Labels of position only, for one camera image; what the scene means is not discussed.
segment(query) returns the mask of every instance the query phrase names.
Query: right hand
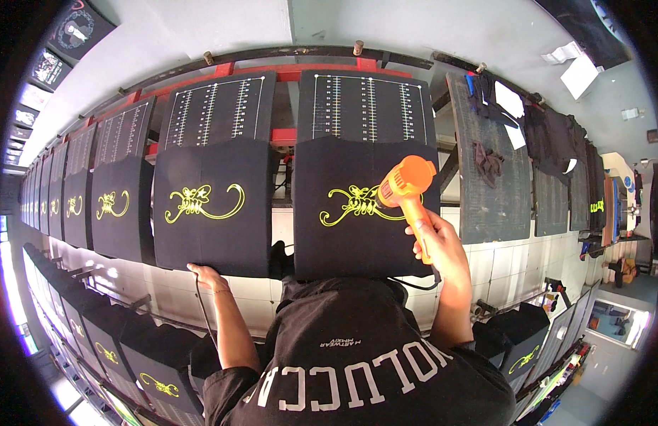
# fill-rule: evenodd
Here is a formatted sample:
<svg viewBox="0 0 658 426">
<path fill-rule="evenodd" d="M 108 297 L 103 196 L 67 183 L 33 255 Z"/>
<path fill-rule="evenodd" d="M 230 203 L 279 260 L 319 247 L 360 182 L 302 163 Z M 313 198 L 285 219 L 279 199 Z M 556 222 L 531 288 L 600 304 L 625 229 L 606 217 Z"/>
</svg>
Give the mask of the right hand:
<svg viewBox="0 0 658 426">
<path fill-rule="evenodd" d="M 188 263 L 187 268 L 192 271 L 194 279 L 197 280 L 201 287 L 213 291 L 231 291 L 229 289 L 229 283 L 227 280 L 222 278 L 222 276 L 217 273 L 215 269 L 211 267 L 200 267 L 193 263 Z"/>
<path fill-rule="evenodd" d="M 456 234 L 454 227 L 432 211 L 427 209 L 426 213 L 430 217 L 433 227 L 431 228 L 421 219 L 417 219 L 415 226 L 426 243 L 433 266 L 446 281 L 460 285 L 471 285 L 469 260 L 467 260 L 466 252 L 461 246 L 461 241 L 459 241 L 459 236 Z M 404 233 L 414 234 L 411 226 L 407 226 Z M 414 243 L 412 251 L 417 259 L 421 259 L 422 250 L 418 241 Z"/>
</svg>

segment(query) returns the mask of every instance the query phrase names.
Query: orange heat gun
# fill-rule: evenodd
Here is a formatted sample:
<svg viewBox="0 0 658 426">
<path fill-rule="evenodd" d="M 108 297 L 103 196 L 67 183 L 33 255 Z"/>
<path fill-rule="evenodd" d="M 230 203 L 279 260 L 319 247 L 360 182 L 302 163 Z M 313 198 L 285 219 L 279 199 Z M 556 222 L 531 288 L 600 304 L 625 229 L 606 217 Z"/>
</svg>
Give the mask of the orange heat gun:
<svg viewBox="0 0 658 426">
<path fill-rule="evenodd" d="M 414 226 L 416 219 L 421 219 L 429 226 L 433 226 L 430 217 L 426 214 L 424 206 L 421 204 L 421 194 L 426 192 L 433 177 L 438 172 L 433 162 L 427 161 L 418 155 L 408 155 L 402 159 L 401 163 L 393 167 L 385 179 L 379 185 L 376 191 L 376 206 L 397 207 L 400 206 L 404 218 L 412 227 L 416 240 L 421 245 L 422 257 L 424 264 L 432 264 L 426 243 L 421 239 L 419 230 Z"/>
</svg>

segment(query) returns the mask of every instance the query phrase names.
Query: red metal frame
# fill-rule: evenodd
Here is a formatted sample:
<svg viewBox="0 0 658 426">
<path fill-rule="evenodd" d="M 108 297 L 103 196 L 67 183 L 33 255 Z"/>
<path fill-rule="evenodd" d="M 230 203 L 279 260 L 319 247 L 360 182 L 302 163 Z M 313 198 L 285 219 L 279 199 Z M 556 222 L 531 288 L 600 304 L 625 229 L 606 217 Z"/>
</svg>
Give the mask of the red metal frame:
<svg viewBox="0 0 658 426">
<path fill-rule="evenodd" d="M 198 76 L 194 78 L 189 78 L 185 81 L 176 82 L 169 84 L 166 87 L 161 87 L 160 89 L 152 90 L 147 93 L 142 93 L 142 90 L 137 90 L 128 95 L 126 101 L 112 110 L 106 111 L 104 114 L 99 115 L 96 119 L 91 116 L 86 119 L 86 124 L 82 127 L 85 128 L 92 123 L 98 123 L 104 120 L 109 115 L 115 113 L 116 111 L 121 110 L 122 108 L 127 107 L 128 105 L 134 104 L 142 99 L 146 99 L 150 96 L 155 96 L 157 98 L 167 97 L 171 91 L 178 89 L 180 87 L 188 86 L 201 81 L 210 80 L 211 78 L 226 77 L 241 73 L 249 72 L 263 72 L 263 71 L 274 71 L 277 73 L 277 81 L 279 82 L 289 82 L 289 81 L 299 81 L 300 73 L 306 70 L 339 70 L 339 71 L 362 71 L 362 72 L 372 72 L 380 73 L 388 76 L 397 76 L 411 78 L 411 74 L 408 72 L 401 72 L 395 70 L 386 70 L 378 68 L 376 66 L 375 59 L 365 59 L 357 57 L 357 65 L 339 65 L 339 64 L 286 64 L 286 65 L 265 65 L 262 67 L 248 67 L 248 68 L 237 68 L 234 69 L 234 63 L 229 62 L 227 64 L 220 64 L 215 67 L 215 71 L 212 74 L 205 76 Z M 67 142 L 69 135 L 74 136 L 80 129 L 75 130 L 74 132 L 69 132 L 64 138 L 64 142 Z M 296 140 L 296 129 L 272 129 L 272 135 L 270 137 L 270 145 L 273 147 L 292 147 L 295 145 Z M 146 149 L 146 155 L 156 154 L 158 151 L 158 144 L 151 144 Z"/>
</svg>

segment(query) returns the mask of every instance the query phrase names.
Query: black t-shirt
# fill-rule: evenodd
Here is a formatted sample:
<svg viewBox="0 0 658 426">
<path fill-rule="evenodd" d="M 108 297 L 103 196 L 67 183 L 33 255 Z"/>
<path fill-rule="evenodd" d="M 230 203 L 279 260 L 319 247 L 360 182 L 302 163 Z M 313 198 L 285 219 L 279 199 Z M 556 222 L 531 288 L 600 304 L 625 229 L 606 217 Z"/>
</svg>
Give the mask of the black t-shirt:
<svg viewBox="0 0 658 426">
<path fill-rule="evenodd" d="M 233 367 L 206 379 L 206 424 L 506 426 L 515 400 L 502 374 L 422 339 L 388 291 L 333 279 L 284 307 L 262 376 Z"/>
</svg>

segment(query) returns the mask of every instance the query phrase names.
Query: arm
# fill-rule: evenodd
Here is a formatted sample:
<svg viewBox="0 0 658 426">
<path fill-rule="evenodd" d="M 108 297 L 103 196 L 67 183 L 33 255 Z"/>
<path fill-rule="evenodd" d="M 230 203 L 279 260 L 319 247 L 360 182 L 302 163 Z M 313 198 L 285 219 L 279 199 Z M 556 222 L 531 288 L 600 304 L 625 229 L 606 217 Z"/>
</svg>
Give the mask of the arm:
<svg viewBox="0 0 658 426">
<path fill-rule="evenodd" d="M 426 242 L 433 266 L 445 283 L 440 292 L 438 311 L 430 329 L 430 342 L 440 349 L 473 340 L 469 312 L 471 311 L 471 272 L 464 248 L 451 223 L 426 210 L 433 227 L 418 220 L 416 227 Z M 413 234 L 407 227 L 406 234 Z M 414 254 L 421 259 L 421 246 L 414 243 Z"/>
<path fill-rule="evenodd" d="M 210 267 L 189 263 L 187 268 L 192 271 L 202 288 L 213 290 L 218 328 L 218 356 L 222 369 L 250 367 L 260 373 L 260 361 L 253 338 L 248 333 L 227 280 Z"/>
</svg>

